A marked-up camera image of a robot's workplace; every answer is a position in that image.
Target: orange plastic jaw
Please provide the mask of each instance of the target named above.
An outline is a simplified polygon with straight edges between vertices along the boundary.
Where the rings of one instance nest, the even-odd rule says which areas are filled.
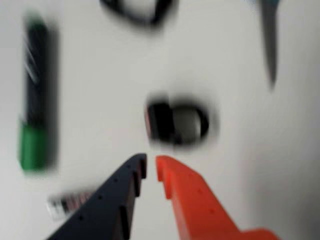
[[[156,168],[181,240],[278,240],[264,229],[239,231],[202,176],[181,162],[157,156]]]

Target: scissors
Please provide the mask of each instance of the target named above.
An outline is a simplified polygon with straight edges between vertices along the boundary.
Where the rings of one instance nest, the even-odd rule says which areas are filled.
[[[272,87],[277,79],[277,8],[280,0],[261,0],[266,63]]]

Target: black scissor handle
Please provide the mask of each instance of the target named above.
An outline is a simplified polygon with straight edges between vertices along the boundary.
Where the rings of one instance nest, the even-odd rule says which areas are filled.
[[[100,0],[100,2],[117,15],[128,19],[135,25],[156,28],[162,23],[168,10],[173,5],[174,0],[156,0],[154,15],[149,19],[136,16],[132,12],[128,11],[122,4],[121,0]]]

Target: scissor blade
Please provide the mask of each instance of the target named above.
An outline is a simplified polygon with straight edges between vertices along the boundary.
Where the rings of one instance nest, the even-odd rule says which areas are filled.
[[[261,0],[263,36],[272,86],[277,77],[277,0]]]

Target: white table surface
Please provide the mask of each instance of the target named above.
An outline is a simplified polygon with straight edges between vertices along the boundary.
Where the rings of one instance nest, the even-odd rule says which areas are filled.
[[[60,33],[59,164],[33,176],[17,160],[29,8]],[[1,0],[0,239],[45,239],[63,223],[50,219],[48,196],[98,185],[139,152],[148,168],[133,240],[179,238],[157,154],[201,173],[240,229],[320,239],[319,9],[318,0],[282,0],[270,91],[260,13],[250,1],[180,0],[177,16],[150,35],[106,14],[98,0]],[[218,136],[190,150],[150,145],[144,104],[158,91],[216,106]]]

